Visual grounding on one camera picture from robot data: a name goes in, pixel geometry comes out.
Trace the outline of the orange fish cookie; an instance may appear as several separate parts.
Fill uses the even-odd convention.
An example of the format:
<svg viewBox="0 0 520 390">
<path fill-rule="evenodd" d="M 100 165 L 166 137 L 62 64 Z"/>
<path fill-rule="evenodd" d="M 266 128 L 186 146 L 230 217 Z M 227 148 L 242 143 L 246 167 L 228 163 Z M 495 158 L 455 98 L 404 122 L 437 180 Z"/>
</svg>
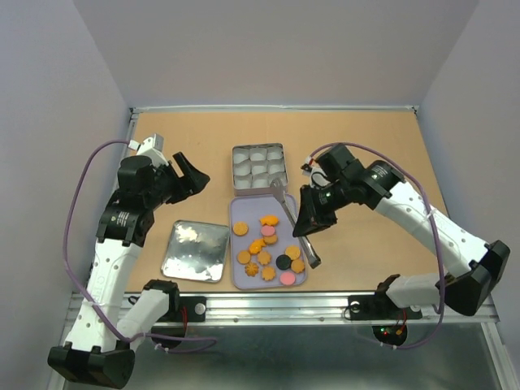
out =
<svg viewBox="0 0 520 390">
<path fill-rule="evenodd" d="M 267 244 L 264 242 L 263 238 L 254 240 L 249 245 L 249 252 L 251 254 L 258 254 L 260 251 L 263 250 L 264 247 L 266 247 Z"/>
<path fill-rule="evenodd" d="M 261 217 L 259 219 L 262 226 L 277 226 L 280 222 L 279 218 L 276 215 L 269 214 Z"/>
</svg>

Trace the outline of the metal tongs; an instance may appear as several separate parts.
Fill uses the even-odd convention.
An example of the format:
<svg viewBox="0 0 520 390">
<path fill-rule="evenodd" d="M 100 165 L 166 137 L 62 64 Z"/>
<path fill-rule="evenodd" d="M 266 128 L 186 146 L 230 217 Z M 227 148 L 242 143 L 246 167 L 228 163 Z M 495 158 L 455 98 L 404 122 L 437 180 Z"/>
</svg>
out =
<svg viewBox="0 0 520 390">
<path fill-rule="evenodd" d="M 270 184 L 270 189 L 273 197 L 281 205 L 282 209 L 287 215 L 292 227 L 296 227 L 297 218 L 295 213 L 288 205 L 288 201 L 286 198 L 286 190 L 284 185 L 282 184 L 281 179 L 273 179 Z M 315 269 L 321 264 L 321 258 L 317 255 L 313 245 L 310 243 L 309 239 L 306 236 L 300 236 L 298 240 L 301 244 L 301 248 L 303 249 L 303 252 L 307 258 L 310 267 L 312 269 Z"/>
</svg>

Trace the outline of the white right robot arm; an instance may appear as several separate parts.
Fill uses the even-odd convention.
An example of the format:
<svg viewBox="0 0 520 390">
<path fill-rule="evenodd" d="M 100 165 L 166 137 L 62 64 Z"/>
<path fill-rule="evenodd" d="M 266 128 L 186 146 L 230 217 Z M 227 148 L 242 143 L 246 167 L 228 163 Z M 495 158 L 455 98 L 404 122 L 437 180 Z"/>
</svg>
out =
<svg viewBox="0 0 520 390">
<path fill-rule="evenodd" d="M 510 249 L 501 240 L 487 242 L 458 226 L 435 208 L 422 185 L 389 157 L 364 166 L 353 144 L 323 145 L 301 166 L 323 184 L 300 188 L 301 205 L 292 234 L 308 236 L 335 225 L 336 212 L 366 206 L 393 221 L 436 257 L 437 271 L 415 276 L 391 275 L 375 291 L 378 314 L 392 317 L 411 306 L 448 307 L 473 316 L 501 281 Z"/>
</svg>

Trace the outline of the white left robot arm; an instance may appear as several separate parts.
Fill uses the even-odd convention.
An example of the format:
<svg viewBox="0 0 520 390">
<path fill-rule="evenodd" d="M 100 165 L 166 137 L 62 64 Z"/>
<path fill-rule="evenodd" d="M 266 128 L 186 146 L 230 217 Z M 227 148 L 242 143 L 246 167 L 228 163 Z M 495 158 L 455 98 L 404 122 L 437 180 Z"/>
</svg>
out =
<svg viewBox="0 0 520 390">
<path fill-rule="evenodd" d="M 154 212 L 200 193 L 210 177 L 182 154 L 173 156 L 176 171 L 161 154 L 124 158 L 118 187 L 99 220 L 91 276 L 81 292 L 84 300 L 64 344 L 53 347 L 48 364 L 70 382 L 121 389 L 129 381 L 139 345 L 159 319 L 180 313 L 174 282 L 152 279 L 137 303 L 120 309 L 128 278 L 139 257 Z"/>
</svg>

